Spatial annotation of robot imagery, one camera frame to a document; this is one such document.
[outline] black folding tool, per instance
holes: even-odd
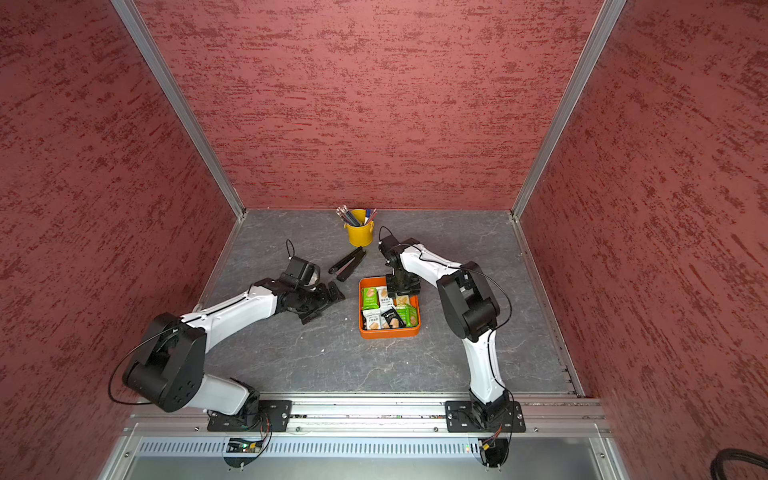
[[[365,255],[366,255],[366,251],[363,250],[362,247],[357,247],[349,255],[342,258],[341,260],[336,262],[332,267],[330,267],[328,269],[328,273],[333,275],[334,273],[338,272],[339,269],[341,269],[343,266],[346,265],[346,268],[342,270],[342,272],[339,273],[339,275],[336,276],[336,279],[339,282],[343,282],[344,280],[348,279],[350,275],[352,275],[352,272],[354,272],[355,268],[357,268],[357,266],[360,265],[360,262],[362,262],[362,259]]]

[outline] vented metal panel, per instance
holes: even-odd
[[[137,456],[154,457],[247,457],[252,453],[226,453],[229,437],[147,437]],[[476,438],[365,439],[273,437],[263,457],[335,458],[468,458],[479,455]]]

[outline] red textured wall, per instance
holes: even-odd
[[[510,208],[602,0],[137,0],[246,207]]]
[[[765,2],[628,2],[524,213],[632,478],[768,454],[767,111]]]
[[[0,84],[0,478],[93,478],[111,369],[233,214],[109,2],[4,2]]]

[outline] black cable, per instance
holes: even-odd
[[[239,298],[237,301],[234,301],[234,302],[230,303],[229,305],[226,305],[226,306],[222,306],[221,308],[219,308],[218,310],[214,310],[213,312],[208,312],[208,313],[205,313],[205,315],[206,315],[206,316],[208,316],[208,315],[213,315],[214,313],[220,312],[221,310],[224,310],[224,309],[226,309],[226,308],[229,308],[229,307],[231,307],[232,305],[236,305],[236,304],[238,304],[238,303],[242,302],[242,301],[243,301],[243,300],[245,300],[245,299],[246,299],[246,297],[245,297],[245,296],[242,296],[242,297],[241,297],[241,298]],[[181,322],[181,324],[180,324],[180,325],[186,325],[186,324],[187,324],[187,323],[189,323],[189,322],[193,322],[193,321],[195,321],[195,320],[199,320],[199,319],[201,319],[201,318],[203,318],[203,317],[202,317],[202,316],[198,316],[198,317],[195,317],[195,318],[193,318],[193,319],[184,320],[183,322]],[[115,376],[115,375],[117,375],[117,373],[118,373],[118,370],[120,369],[120,365],[122,365],[122,364],[123,364],[123,362],[124,362],[125,360],[127,360],[127,358],[128,358],[129,356],[131,356],[131,354],[132,354],[133,352],[135,352],[136,350],[140,349],[142,346],[144,346],[144,345],[146,345],[147,343],[149,343],[149,341],[150,341],[150,340],[154,340],[154,339],[156,339],[157,337],[159,337],[159,336],[160,336],[160,335],[162,335],[163,333],[166,333],[166,332],[170,332],[171,330],[173,330],[173,329],[178,329],[178,328],[179,328],[179,325],[169,326],[168,328],[166,328],[166,329],[165,329],[165,330],[163,330],[162,332],[160,332],[160,333],[157,333],[157,334],[155,334],[155,335],[153,335],[153,336],[149,337],[149,338],[148,338],[148,339],[146,339],[145,341],[143,341],[143,342],[139,343],[139,344],[138,344],[138,345],[136,345],[134,348],[132,348],[132,349],[131,349],[131,351],[130,351],[130,352],[128,352],[128,353],[126,353],[126,354],[125,354],[125,356],[124,356],[124,357],[123,357],[123,358],[120,360],[120,362],[118,362],[118,364],[117,364],[116,366],[114,366],[114,370],[112,370],[112,375],[110,375],[110,376],[109,376],[109,383],[107,383],[107,396],[109,396],[109,399],[110,399],[112,402],[115,402],[115,403],[119,403],[120,405],[151,405],[151,404],[152,404],[152,402],[123,402],[122,400],[118,400],[118,399],[116,399],[116,398],[115,398],[115,397],[112,395],[112,382],[114,381],[114,376]],[[166,338],[165,340],[163,340],[163,342],[160,344],[160,347],[162,347],[162,346],[165,346],[165,344],[166,344],[166,343],[167,343],[167,342],[168,342],[168,341],[169,341],[171,338],[174,338],[176,335],[178,335],[178,330],[177,330],[177,331],[176,331],[176,332],[175,332],[173,335],[169,335],[169,336],[168,336],[168,338]]]
[[[262,453],[266,452],[266,449],[267,449],[267,448],[270,446],[270,444],[272,443],[272,435],[273,435],[273,434],[274,434],[274,432],[275,432],[275,431],[274,431],[274,430],[271,428],[271,425],[270,425],[270,417],[269,417],[268,415],[266,415],[266,414],[264,414],[264,415],[266,416],[266,429],[267,429],[267,432],[266,432],[266,433],[267,433],[267,435],[269,435],[270,437],[267,439],[266,443],[265,443],[264,441],[262,441],[262,443],[261,443],[261,450],[259,450],[259,453],[258,453],[258,455],[256,455],[256,457],[254,457],[254,458],[253,458],[253,460],[256,460],[257,458],[259,458],[259,457],[261,456],[261,454],[262,454]]]
[[[747,450],[740,449],[723,449],[720,450],[715,458],[710,463],[710,476],[712,480],[727,480],[725,476],[725,461],[738,461],[751,463],[768,470],[768,458],[758,455],[756,453],[748,452]]]
[[[118,399],[116,399],[116,398],[115,398],[115,397],[112,395],[112,382],[114,381],[114,376],[115,376],[115,374],[117,374],[117,373],[118,373],[118,369],[120,369],[120,365],[122,365],[122,364],[123,364],[123,362],[124,362],[125,360],[127,360],[127,358],[128,358],[129,356],[131,356],[131,354],[132,354],[133,352],[135,352],[136,350],[140,349],[142,346],[144,346],[144,345],[146,345],[147,343],[149,343],[149,341],[150,341],[150,340],[154,340],[154,339],[156,339],[157,337],[159,337],[160,335],[162,335],[163,333],[166,333],[166,332],[170,332],[171,330],[173,330],[173,329],[177,329],[177,328],[179,328],[179,326],[178,326],[178,325],[169,326],[168,328],[166,328],[166,329],[165,329],[165,330],[163,330],[162,332],[160,332],[160,333],[157,333],[157,334],[155,334],[155,335],[153,335],[153,336],[149,337],[149,338],[148,338],[148,339],[146,339],[145,341],[143,341],[143,342],[139,343],[139,344],[138,344],[138,345],[136,345],[134,348],[132,348],[130,352],[128,352],[128,353],[126,353],[126,354],[125,354],[125,356],[122,358],[122,360],[120,360],[120,362],[118,362],[118,364],[117,364],[117,365],[114,367],[114,370],[112,370],[112,375],[110,375],[110,376],[109,376],[109,382],[107,383],[107,395],[109,396],[109,399],[110,399],[112,402],[115,402],[115,403],[119,403],[120,405],[151,405],[151,404],[152,404],[152,402],[123,402],[122,400],[118,400]]]
[[[443,265],[446,268],[456,268],[457,270],[462,270],[464,272],[477,273],[478,275],[484,276],[487,280],[490,280],[491,283],[496,285],[496,288],[498,288],[499,291],[504,294],[504,297],[507,299],[507,303],[509,303],[509,315],[507,315],[507,319],[504,320],[501,325],[497,326],[493,330],[498,330],[498,329],[502,328],[512,318],[512,300],[509,298],[509,295],[507,295],[507,293],[504,291],[502,286],[499,285],[498,282],[496,282],[496,280],[493,280],[490,276],[485,275],[483,272],[478,272],[477,270],[472,270],[471,268],[464,268],[463,266],[458,266],[458,267],[456,267],[456,266],[449,266],[449,265],[445,265],[443,262],[439,262],[437,260],[427,260],[426,258],[422,258],[422,255],[424,254],[424,250],[419,249],[415,245],[411,245],[411,247],[415,247],[417,250],[419,250],[421,252],[419,254],[419,260],[421,260],[422,262],[437,263],[438,265]]]
[[[290,248],[293,250],[293,253],[288,250],[288,244],[290,243]],[[288,258],[293,258],[294,255],[296,255],[296,248],[293,246],[293,242],[290,241],[290,238],[286,238],[286,252],[288,252]]]

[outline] yellow pencil cup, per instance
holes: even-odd
[[[360,223],[366,221],[366,211],[362,208],[350,210],[350,212]],[[344,228],[349,233],[349,242],[355,247],[367,247],[373,242],[373,222],[368,222],[362,227],[353,227],[345,223]]]

